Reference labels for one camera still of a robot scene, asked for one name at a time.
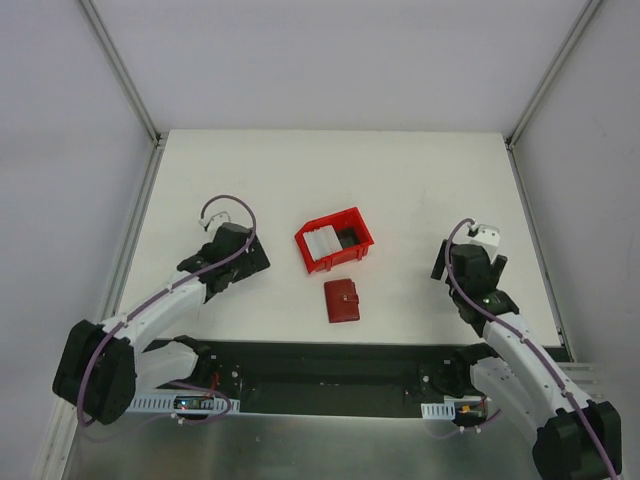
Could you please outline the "red leather card holder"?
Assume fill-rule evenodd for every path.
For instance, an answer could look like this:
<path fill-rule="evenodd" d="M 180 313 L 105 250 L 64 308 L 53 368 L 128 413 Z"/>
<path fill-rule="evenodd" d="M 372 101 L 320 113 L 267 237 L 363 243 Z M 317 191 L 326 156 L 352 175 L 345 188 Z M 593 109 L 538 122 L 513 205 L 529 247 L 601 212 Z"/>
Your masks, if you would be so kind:
<path fill-rule="evenodd" d="M 356 285 L 349 278 L 324 283 L 328 321 L 331 324 L 360 320 Z"/>

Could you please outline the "red plastic bin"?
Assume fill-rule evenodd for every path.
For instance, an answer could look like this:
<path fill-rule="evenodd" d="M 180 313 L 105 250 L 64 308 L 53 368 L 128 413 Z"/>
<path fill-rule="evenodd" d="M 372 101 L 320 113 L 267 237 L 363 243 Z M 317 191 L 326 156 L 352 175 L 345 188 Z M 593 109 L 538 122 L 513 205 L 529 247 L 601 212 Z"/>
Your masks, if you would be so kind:
<path fill-rule="evenodd" d="M 343 249 L 331 256 L 313 261 L 303 239 L 303 233 L 331 225 L 336 230 Z M 361 261 L 375 244 L 373 236 L 357 207 L 351 207 L 307 221 L 294 235 L 294 241 L 308 274 L 330 271 L 350 261 Z"/>

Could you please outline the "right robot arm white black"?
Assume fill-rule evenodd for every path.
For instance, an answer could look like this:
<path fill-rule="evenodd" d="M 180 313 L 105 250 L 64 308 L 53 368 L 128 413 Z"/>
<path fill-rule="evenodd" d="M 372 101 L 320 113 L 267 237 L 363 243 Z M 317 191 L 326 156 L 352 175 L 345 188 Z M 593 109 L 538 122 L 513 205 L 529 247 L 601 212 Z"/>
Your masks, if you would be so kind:
<path fill-rule="evenodd" d="M 498 287 L 506 257 L 482 244 L 442 243 L 432 278 L 444 280 L 480 342 L 462 347 L 431 376 L 443 395 L 486 395 L 520 430 L 543 479 L 616 479 L 621 418 L 577 385 L 534 339 L 515 302 Z"/>

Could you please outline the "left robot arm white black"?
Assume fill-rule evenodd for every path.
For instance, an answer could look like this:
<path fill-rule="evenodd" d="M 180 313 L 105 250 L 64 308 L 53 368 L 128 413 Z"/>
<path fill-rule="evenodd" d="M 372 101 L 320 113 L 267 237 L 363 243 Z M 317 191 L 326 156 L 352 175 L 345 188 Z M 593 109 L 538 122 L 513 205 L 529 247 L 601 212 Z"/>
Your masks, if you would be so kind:
<path fill-rule="evenodd" d="M 83 419 L 109 425 L 147 389 L 175 381 L 191 389 L 213 386 L 218 368 L 204 342 L 180 335 L 162 347 L 151 345 L 214 296 L 269 266 L 254 230 L 223 223 L 211 241 L 177 265 L 165 286 L 132 311 L 75 324 L 54 375 L 53 393 L 74 405 Z"/>

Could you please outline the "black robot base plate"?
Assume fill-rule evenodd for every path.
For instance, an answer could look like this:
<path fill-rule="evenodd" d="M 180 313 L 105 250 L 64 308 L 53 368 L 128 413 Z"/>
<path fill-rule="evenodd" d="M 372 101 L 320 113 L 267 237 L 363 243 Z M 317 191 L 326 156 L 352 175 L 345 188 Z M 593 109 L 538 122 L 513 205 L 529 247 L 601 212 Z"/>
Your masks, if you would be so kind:
<path fill-rule="evenodd" d="M 214 386 L 243 413 L 418 418 L 447 397 L 478 397 L 462 359 L 480 344 L 375 345 L 208 341 L 202 372 L 179 380 Z"/>

